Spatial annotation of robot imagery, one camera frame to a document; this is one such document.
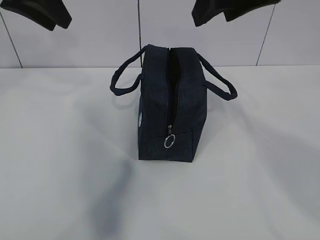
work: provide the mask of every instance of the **silver ring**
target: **silver ring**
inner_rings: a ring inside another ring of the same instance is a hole
[[[169,146],[167,146],[167,141],[169,140],[169,138],[171,138],[171,137],[173,137],[173,141],[172,141],[172,143],[169,145]],[[171,148],[172,147],[172,145],[175,143],[175,141],[176,141],[176,136],[174,135],[174,134],[171,134],[170,136],[167,136],[166,137],[166,139],[164,140],[164,147],[166,148],[166,149],[169,149],[169,148]]]

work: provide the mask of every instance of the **lunch bag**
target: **lunch bag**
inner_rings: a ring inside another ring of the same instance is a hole
[[[125,68],[144,53],[142,72],[129,88],[116,88]],[[230,93],[207,81],[203,68],[223,82]],[[138,112],[140,160],[191,163],[207,118],[207,89],[224,100],[235,99],[234,86],[193,48],[147,45],[115,71],[110,90],[121,96],[141,82]]]

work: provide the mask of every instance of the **black object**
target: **black object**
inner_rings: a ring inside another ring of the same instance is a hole
[[[281,0],[196,0],[192,10],[193,21],[196,27],[207,23],[220,13],[224,13],[227,22],[230,22],[252,10],[277,4]]]
[[[129,88],[116,88],[125,68],[143,53],[142,73]],[[206,81],[201,66],[227,85],[230,93]],[[234,86],[193,48],[145,46],[115,71],[110,90],[121,96],[141,81],[138,119],[140,160],[192,162],[207,118],[207,89],[229,101],[238,94]]]
[[[20,14],[53,31],[58,25],[67,29],[72,18],[61,0],[3,0],[0,7]]]

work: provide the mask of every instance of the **bag pocket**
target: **bag pocket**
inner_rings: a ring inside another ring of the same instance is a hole
[[[193,161],[192,132],[175,135],[174,144],[165,148],[167,136],[144,137],[139,142],[140,160],[165,160],[188,162]]]

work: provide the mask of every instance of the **bag handle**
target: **bag handle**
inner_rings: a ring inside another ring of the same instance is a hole
[[[223,78],[214,68],[210,65],[210,63],[205,60],[199,53],[198,57],[204,68],[211,73],[213,76],[215,76],[217,79],[219,79],[221,82],[223,82],[230,90],[230,93],[223,91],[221,88],[217,87],[213,83],[209,81],[204,81],[203,85],[209,89],[210,91],[217,94],[219,97],[221,97],[224,100],[230,101],[232,99],[235,99],[238,96],[237,90],[235,87],[225,78]]]
[[[110,90],[114,93],[116,96],[122,96],[124,94],[128,94],[133,92],[137,89],[139,86],[140,80],[142,79],[142,74],[140,73],[138,77],[136,78],[135,82],[131,87],[128,88],[116,88],[116,84],[121,76],[121,74],[124,72],[124,70],[128,67],[129,64],[133,63],[135,60],[137,60],[139,57],[142,56],[142,54],[146,51],[147,46],[144,46],[138,53],[136,53],[133,57],[129,58],[127,61],[125,61],[118,70],[115,71],[115,73],[112,76]]]

